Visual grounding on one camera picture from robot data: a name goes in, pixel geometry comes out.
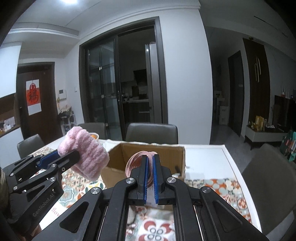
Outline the fluffy pink headband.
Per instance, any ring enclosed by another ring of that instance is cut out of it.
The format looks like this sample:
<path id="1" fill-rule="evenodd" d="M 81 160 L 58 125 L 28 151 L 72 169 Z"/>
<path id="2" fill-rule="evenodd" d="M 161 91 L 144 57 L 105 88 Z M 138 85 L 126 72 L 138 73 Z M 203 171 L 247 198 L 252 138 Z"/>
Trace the fluffy pink headband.
<path id="1" fill-rule="evenodd" d="M 80 159 L 71 169 L 90 181 L 97 180 L 110 160 L 106 149 L 88 131 L 75 126 L 57 148 L 61 157 L 73 150 L 79 152 Z"/>

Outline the grey chair near left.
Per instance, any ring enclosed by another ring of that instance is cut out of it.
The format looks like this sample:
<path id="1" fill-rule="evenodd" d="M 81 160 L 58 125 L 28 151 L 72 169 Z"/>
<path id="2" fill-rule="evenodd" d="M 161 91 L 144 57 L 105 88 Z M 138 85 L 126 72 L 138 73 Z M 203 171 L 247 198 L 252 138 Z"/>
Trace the grey chair near left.
<path id="1" fill-rule="evenodd" d="M 41 137 L 36 134 L 31 136 L 17 144 L 18 154 L 20 158 L 25 158 L 29 154 L 35 152 L 36 150 L 42 148 L 44 146 L 44 142 Z"/>

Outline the basket of oranges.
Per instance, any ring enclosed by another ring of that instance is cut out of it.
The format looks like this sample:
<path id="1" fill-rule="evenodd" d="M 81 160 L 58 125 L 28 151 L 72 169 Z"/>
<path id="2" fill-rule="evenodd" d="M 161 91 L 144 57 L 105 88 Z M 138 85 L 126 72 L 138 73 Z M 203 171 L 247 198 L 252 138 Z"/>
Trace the basket of oranges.
<path id="1" fill-rule="evenodd" d="M 99 140 L 99 134 L 97 133 L 90 133 L 91 137 L 93 137 L 96 141 Z"/>

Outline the small shelf rack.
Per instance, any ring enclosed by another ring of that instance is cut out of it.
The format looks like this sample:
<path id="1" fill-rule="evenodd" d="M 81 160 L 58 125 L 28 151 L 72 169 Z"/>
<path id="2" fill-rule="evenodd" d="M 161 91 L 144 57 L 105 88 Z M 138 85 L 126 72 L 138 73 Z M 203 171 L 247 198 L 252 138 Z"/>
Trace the small shelf rack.
<path id="1" fill-rule="evenodd" d="M 69 130 L 76 126 L 76 119 L 72 106 L 65 105 L 62 107 L 58 116 L 60 118 L 62 134 L 65 136 Z"/>

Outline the grey chair far left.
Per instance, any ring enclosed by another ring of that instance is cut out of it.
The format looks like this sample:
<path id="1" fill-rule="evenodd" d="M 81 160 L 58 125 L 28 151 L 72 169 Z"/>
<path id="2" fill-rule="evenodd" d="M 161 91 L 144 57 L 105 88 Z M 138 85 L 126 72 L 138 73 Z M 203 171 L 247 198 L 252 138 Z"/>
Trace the grey chair far left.
<path id="1" fill-rule="evenodd" d="M 80 123 L 78 126 L 86 129 L 89 133 L 97 133 L 100 139 L 107 139 L 105 123 Z"/>

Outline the patterned table runner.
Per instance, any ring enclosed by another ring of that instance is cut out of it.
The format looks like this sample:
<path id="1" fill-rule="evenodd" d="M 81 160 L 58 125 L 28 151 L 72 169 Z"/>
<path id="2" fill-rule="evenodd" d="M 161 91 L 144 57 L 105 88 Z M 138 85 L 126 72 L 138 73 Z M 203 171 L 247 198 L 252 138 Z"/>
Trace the patterned table runner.
<path id="1" fill-rule="evenodd" d="M 129 177 L 111 188 L 90 189 L 35 240 L 125 240 L 128 210 L 147 202 L 148 181 L 158 205 L 172 209 L 172 221 L 148 219 L 137 240 L 259 240 L 253 225 L 212 188 L 194 188 L 174 178 L 163 158 L 141 156 Z"/>

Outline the cardboard box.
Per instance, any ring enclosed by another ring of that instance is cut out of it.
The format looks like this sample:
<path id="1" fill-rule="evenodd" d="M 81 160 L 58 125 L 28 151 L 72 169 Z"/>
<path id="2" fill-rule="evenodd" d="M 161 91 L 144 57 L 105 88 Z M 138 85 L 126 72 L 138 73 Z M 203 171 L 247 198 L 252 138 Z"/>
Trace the cardboard box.
<path id="1" fill-rule="evenodd" d="M 152 158 L 158 155 L 161 165 L 170 169 L 171 174 L 180 180 L 185 179 L 185 148 L 177 145 L 147 144 L 106 140 L 103 147 L 109 153 L 109 162 L 102 170 L 101 177 L 106 188 L 130 177 L 134 168 L 142 163 L 146 156 L 147 164 L 147 202 L 152 208 L 171 210 L 170 206 L 158 205 L 154 197 L 154 178 Z"/>

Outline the red fu door poster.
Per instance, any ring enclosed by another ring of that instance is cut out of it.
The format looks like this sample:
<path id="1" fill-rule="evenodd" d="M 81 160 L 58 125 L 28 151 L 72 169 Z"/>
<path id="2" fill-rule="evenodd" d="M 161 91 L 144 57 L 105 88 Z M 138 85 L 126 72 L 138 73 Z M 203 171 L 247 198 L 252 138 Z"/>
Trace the red fu door poster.
<path id="1" fill-rule="evenodd" d="M 42 111 L 39 80 L 29 80 L 26 82 L 26 102 L 28 115 L 33 115 Z"/>

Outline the grey chair right side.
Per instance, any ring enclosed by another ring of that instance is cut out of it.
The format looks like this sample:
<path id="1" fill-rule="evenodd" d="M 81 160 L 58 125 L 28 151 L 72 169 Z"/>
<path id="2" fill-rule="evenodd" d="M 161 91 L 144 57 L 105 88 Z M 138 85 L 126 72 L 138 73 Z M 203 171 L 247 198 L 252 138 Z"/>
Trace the grey chair right side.
<path id="1" fill-rule="evenodd" d="M 264 235 L 295 211 L 295 167 L 275 147 L 264 144 L 242 172 Z"/>

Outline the grey chair behind table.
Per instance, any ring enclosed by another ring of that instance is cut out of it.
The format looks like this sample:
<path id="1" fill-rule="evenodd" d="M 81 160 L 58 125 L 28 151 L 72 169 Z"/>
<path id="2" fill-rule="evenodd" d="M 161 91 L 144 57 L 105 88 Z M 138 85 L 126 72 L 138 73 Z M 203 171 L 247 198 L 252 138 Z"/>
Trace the grey chair behind table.
<path id="1" fill-rule="evenodd" d="M 179 143 L 178 128 L 160 123 L 130 123 L 125 141 L 174 145 Z"/>

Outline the white low cabinet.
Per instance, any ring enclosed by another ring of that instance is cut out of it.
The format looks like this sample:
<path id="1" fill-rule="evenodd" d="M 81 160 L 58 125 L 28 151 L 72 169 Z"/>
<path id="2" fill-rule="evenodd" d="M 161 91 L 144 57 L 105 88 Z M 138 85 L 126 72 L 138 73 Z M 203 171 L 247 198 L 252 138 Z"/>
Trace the white low cabinet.
<path id="1" fill-rule="evenodd" d="M 267 143 L 279 146 L 287 133 L 283 132 L 256 132 L 250 127 L 246 127 L 244 142 L 250 144 L 250 149 L 261 147 Z"/>

